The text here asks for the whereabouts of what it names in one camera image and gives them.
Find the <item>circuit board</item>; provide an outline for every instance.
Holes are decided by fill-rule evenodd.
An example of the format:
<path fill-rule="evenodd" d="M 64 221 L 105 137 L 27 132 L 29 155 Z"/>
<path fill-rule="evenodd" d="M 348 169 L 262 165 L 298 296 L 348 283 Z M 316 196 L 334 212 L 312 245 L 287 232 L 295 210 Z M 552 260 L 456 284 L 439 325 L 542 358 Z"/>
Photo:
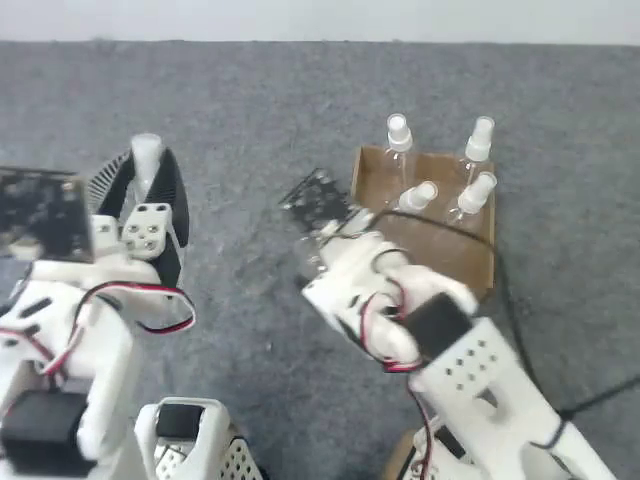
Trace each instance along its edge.
<path fill-rule="evenodd" d="M 82 179 L 68 172 L 0 167 L 0 254 L 93 262 Z"/>
<path fill-rule="evenodd" d="M 338 189 L 335 180 L 322 168 L 316 168 L 281 201 L 304 233 L 321 230 L 331 220 L 343 224 L 354 213 L 349 194 Z"/>

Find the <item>cardboard box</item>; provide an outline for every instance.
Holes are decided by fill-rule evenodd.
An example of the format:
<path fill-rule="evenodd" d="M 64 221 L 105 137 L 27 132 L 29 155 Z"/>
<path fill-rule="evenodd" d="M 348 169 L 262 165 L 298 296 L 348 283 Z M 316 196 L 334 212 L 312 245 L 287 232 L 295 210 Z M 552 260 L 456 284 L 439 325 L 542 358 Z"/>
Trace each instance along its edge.
<path fill-rule="evenodd" d="M 403 473 L 410 468 L 408 464 L 415 454 L 413 449 L 413 436 L 415 430 L 407 431 L 396 445 L 395 450 L 387 461 L 382 472 L 381 480 L 401 480 Z"/>
<path fill-rule="evenodd" d="M 384 192 L 391 187 L 390 177 L 382 168 L 384 152 L 380 147 L 360 148 L 353 170 L 351 195 L 357 203 L 373 212 L 384 209 Z M 438 197 L 429 205 L 425 214 L 434 220 L 442 220 L 449 201 L 457 197 L 465 186 L 456 169 L 457 158 L 445 154 L 415 155 L 416 184 L 431 180 L 438 186 Z M 493 171 L 493 164 L 489 164 L 487 169 Z M 491 195 L 484 208 L 483 225 L 476 233 L 494 244 L 495 195 Z M 389 240 L 408 249 L 417 263 L 466 284 L 479 299 L 484 298 L 493 288 L 494 258 L 486 246 L 461 237 L 467 245 L 459 254 L 447 255 L 447 239 L 451 239 L 455 233 L 397 217 L 383 219 L 379 227 Z M 436 233 L 440 238 L 437 242 L 430 242 Z"/>

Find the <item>white spray nozzle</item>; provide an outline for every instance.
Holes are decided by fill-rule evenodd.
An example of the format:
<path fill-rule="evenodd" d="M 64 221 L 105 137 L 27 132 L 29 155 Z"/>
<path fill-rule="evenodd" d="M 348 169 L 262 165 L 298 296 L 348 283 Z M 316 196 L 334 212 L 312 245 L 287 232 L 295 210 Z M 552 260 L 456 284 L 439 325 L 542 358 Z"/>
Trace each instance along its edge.
<path fill-rule="evenodd" d="M 422 182 L 410 188 L 398 200 L 398 209 L 407 213 L 420 213 L 438 196 L 438 187 L 433 182 Z"/>
<path fill-rule="evenodd" d="M 478 178 L 463 190 L 458 197 L 458 207 L 464 213 L 476 214 L 480 211 L 496 185 L 498 180 L 493 173 L 481 172 Z"/>
<path fill-rule="evenodd" d="M 474 162 L 484 162 L 491 151 L 491 137 L 495 122 L 491 117 L 478 117 L 473 133 L 467 142 L 465 156 Z"/>
<path fill-rule="evenodd" d="M 413 146 L 411 129 L 407 125 L 407 119 L 401 113 L 394 113 L 387 118 L 387 137 L 389 147 L 396 152 L 406 152 Z"/>
<path fill-rule="evenodd" d="M 136 200 L 144 201 L 160 168 L 165 147 L 155 133 L 141 133 L 131 138 L 131 152 L 136 171 Z"/>

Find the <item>gray carpet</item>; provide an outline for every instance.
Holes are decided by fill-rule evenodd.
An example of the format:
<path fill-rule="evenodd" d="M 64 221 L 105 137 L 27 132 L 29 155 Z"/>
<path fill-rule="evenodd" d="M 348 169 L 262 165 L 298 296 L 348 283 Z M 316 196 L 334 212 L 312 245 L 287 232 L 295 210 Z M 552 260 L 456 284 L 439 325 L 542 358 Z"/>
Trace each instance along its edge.
<path fill-rule="evenodd" d="M 640 369 L 640 49 L 405 44 L 0 44 L 0 164 L 91 171 L 140 131 L 181 161 L 193 215 L 184 335 L 143 338 L 138 404 L 215 397 L 275 480 L 375 477 L 418 425 L 384 375 L 294 290 L 275 211 L 314 166 L 347 187 L 393 111 L 421 150 L 495 117 L 499 246 L 550 400 Z M 2 264 L 7 293 L 18 270 Z M 498 324 L 506 332 L 500 310 Z M 640 473 L 640 392 L 577 419 Z"/>

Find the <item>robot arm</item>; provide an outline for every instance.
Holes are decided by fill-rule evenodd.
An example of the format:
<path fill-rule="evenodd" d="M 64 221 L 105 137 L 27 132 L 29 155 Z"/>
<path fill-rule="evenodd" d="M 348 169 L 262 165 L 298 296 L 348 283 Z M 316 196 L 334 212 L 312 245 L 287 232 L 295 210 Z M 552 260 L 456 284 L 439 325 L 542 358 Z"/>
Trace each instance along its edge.
<path fill-rule="evenodd" d="M 422 408 L 436 411 L 416 436 L 410 463 L 428 464 L 420 478 L 613 480 L 575 426 L 556 435 L 563 422 L 491 319 L 475 318 L 470 290 L 411 265 L 402 249 L 366 230 L 369 212 L 327 192 L 332 185 L 315 172 L 283 200 L 310 233 L 302 295 L 387 372 L 408 372 Z"/>
<path fill-rule="evenodd" d="M 121 225 L 131 182 L 138 204 Z M 173 153 L 136 136 L 86 191 L 91 216 L 79 177 L 0 169 L 0 250 L 31 261 L 0 310 L 0 480 L 204 480 L 241 461 L 260 479 L 215 400 L 148 405 L 135 432 L 129 420 L 142 357 L 128 322 L 195 322 L 175 288 L 189 213 Z M 185 320 L 145 325 L 169 316 Z M 245 453 L 224 463 L 231 448 Z"/>

